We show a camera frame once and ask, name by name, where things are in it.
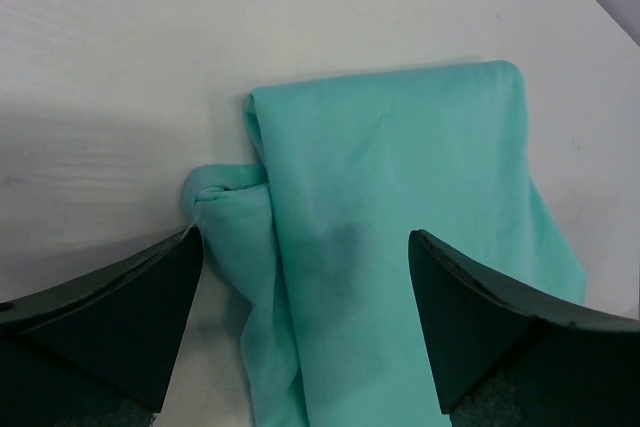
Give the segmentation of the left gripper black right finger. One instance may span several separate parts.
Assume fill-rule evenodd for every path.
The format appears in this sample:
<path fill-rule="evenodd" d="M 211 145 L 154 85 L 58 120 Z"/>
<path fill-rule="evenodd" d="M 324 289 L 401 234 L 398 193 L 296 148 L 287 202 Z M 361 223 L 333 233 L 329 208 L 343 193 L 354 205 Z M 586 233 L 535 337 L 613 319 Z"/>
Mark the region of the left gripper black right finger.
<path fill-rule="evenodd" d="M 639 324 L 548 295 L 426 231 L 409 268 L 441 411 L 455 426 L 635 426 Z"/>

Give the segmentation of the teal t shirt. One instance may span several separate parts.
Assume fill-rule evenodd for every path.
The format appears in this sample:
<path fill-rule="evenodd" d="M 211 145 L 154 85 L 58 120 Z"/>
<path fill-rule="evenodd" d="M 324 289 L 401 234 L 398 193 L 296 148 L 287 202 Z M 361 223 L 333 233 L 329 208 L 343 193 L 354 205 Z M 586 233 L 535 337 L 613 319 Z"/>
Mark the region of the teal t shirt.
<path fill-rule="evenodd" d="M 579 303 L 586 275 L 531 180 L 525 84 L 506 61 L 253 90 L 256 165 L 182 194 L 250 303 L 241 352 L 259 426 L 444 426 L 408 267 L 423 229 Z"/>

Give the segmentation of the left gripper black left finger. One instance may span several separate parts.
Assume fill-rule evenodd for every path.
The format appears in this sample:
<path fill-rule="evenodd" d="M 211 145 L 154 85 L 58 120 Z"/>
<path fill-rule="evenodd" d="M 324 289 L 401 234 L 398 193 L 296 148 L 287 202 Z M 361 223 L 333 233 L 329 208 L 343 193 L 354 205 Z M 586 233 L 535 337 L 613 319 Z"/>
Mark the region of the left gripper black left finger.
<path fill-rule="evenodd" d="M 4 426 L 149 426 L 162 410 L 203 266 L 191 227 L 1 305 Z"/>

